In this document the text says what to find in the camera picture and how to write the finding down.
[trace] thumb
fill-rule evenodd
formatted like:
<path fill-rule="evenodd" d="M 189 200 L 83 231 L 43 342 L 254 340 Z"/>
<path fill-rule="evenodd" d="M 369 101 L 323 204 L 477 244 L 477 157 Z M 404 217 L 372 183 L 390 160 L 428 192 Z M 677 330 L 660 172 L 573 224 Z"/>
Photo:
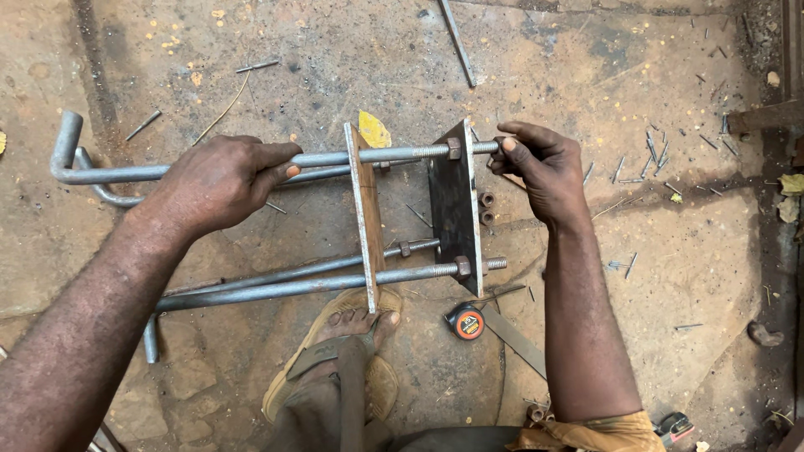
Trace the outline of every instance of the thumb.
<path fill-rule="evenodd" d="M 500 148 L 508 162 L 516 166 L 525 179 L 538 177 L 539 172 L 542 170 L 542 162 L 533 156 L 527 146 L 514 138 L 506 137 L 502 140 Z"/>
<path fill-rule="evenodd" d="M 291 162 L 285 162 L 281 165 L 258 171 L 252 183 L 252 199 L 259 205 L 265 204 L 265 200 L 268 199 L 268 193 L 271 190 L 300 172 L 302 172 L 302 169 Z"/>

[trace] sandal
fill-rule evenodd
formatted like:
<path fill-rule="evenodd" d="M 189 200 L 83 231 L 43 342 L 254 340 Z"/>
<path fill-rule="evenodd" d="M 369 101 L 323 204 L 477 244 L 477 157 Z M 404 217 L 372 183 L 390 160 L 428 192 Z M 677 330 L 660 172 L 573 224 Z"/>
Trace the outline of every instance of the sandal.
<path fill-rule="evenodd" d="M 318 332 L 326 325 L 327 319 L 332 314 L 361 307 L 366 307 L 366 289 L 364 287 L 346 290 L 324 306 L 321 314 L 313 321 L 310 331 L 302 340 L 296 353 L 288 360 L 285 368 L 273 379 L 263 397 L 262 413 L 269 423 L 272 424 L 277 418 L 279 409 L 293 392 L 299 377 L 304 372 L 310 370 L 316 364 L 337 358 L 338 345 L 348 336 L 327 339 L 317 344 L 312 343 Z M 401 312 L 402 299 L 397 293 L 383 288 L 377 311 L 383 313 L 390 310 Z M 370 356 L 369 354 L 373 355 L 375 352 L 373 338 L 375 327 L 376 322 L 368 333 L 356 335 L 366 344 L 367 356 Z M 396 373 L 388 362 L 374 355 L 366 370 L 366 384 L 370 393 L 371 414 L 375 419 L 384 421 L 391 412 L 399 390 Z"/>

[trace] nail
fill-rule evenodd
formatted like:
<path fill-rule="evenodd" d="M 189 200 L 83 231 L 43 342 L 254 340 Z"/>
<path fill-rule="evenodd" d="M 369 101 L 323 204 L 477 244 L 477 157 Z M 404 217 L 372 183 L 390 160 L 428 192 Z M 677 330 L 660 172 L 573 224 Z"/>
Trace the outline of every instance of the nail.
<path fill-rule="evenodd" d="M 515 147 L 516 147 L 516 140 L 514 138 L 506 137 L 504 140 L 502 140 L 502 148 L 504 150 L 511 151 L 514 150 Z"/>

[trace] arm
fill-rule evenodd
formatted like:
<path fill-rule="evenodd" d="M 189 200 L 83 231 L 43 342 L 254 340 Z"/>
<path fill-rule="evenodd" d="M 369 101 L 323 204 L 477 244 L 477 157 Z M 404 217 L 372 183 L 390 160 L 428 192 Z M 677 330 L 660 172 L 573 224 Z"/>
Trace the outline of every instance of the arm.
<path fill-rule="evenodd" d="M 302 150 L 215 137 L 187 151 L 0 363 L 0 443 L 86 451 L 190 245 L 238 224 L 297 175 Z"/>
<path fill-rule="evenodd" d="M 548 226 L 544 312 L 548 386 L 556 419 L 587 421 L 642 409 L 634 371 L 609 304 L 578 143 L 519 121 L 498 125 L 495 174 L 523 177 L 536 218 Z"/>

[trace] forearm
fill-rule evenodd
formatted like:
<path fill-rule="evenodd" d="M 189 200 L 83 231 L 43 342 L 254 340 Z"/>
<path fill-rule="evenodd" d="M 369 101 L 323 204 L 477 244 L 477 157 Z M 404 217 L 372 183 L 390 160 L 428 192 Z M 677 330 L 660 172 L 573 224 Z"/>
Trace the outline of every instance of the forearm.
<path fill-rule="evenodd" d="M 140 214 L 125 216 L 0 364 L 0 442 L 10 450 L 86 450 L 192 242 Z"/>
<path fill-rule="evenodd" d="M 642 409 L 605 287 L 588 215 L 552 226 L 545 278 L 546 360 L 556 418 L 583 421 Z"/>

